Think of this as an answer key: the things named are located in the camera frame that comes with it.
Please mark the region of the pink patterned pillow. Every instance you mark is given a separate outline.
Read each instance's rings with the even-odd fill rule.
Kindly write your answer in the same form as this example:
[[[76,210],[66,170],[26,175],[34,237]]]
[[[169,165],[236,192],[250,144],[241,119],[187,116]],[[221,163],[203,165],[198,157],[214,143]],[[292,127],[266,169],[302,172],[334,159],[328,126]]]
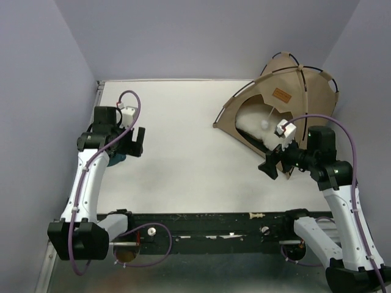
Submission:
[[[274,133],[276,125],[282,120],[292,118],[289,112],[280,113],[275,107],[266,104],[244,104],[236,114],[235,125],[252,138],[260,140],[268,150],[274,150],[282,139]],[[269,128],[261,128],[261,121],[269,121]]]

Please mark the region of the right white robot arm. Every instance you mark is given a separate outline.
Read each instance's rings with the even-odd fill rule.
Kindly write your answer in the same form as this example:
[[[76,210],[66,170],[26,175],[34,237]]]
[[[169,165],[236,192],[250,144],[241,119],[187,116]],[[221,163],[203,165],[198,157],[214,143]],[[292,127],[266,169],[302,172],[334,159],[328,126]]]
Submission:
[[[294,141],[295,132],[295,125],[282,120],[275,130],[282,143],[266,153],[265,162],[258,168],[272,179],[278,176],[277,164],[286,172],[294,167],[308,171],[328,203],[339,242],[332,240],[309,215],[283,221],[282,234],[288,239],[299,236],[314,252],[332,292],[384,290],[390,284],[390,267],[379,255],[359,207],[353,167],[336,158],[335,132],[327,126],[309,127],[304,150]]]

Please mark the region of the teal bowl stand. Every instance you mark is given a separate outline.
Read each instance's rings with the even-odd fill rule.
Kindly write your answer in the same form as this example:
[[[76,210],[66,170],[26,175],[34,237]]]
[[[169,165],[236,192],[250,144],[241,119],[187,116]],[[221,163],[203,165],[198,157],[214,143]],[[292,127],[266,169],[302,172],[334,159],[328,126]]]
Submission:
[[[115,156],[109,159],[108,167],[113,167],[126,159],[126,155],[124,154],[116,154]]]

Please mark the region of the beige fabric pet tent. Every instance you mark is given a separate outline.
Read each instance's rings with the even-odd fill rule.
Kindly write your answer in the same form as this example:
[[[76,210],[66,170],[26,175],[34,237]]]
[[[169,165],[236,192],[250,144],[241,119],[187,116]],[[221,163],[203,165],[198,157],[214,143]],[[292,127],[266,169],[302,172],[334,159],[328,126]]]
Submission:
[[[242,86],[222,107],[213,127],[229,134],[252,151],[265,156],[268,151],[259,136],[237,125],[244,110],[266,108],[266,117],[292,119],[304,114],[331,116],[339,89],[326,71],[299,63],[290,52],[278,52],[260,76]]]

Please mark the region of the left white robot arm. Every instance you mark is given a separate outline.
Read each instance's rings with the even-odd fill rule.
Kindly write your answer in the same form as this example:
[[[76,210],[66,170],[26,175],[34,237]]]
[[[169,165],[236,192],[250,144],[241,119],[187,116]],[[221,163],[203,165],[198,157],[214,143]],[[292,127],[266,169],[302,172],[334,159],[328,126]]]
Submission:
[[[129,241],[135,235],[131,213],[125,209],[97,217],[103,175],[111,160],[141,157],[145,128],[133,138],[136,107],[97,106],[93,122],[77,139],[78,168],[68,203],[47,234],[61,260],[103,260],[116,237]]]

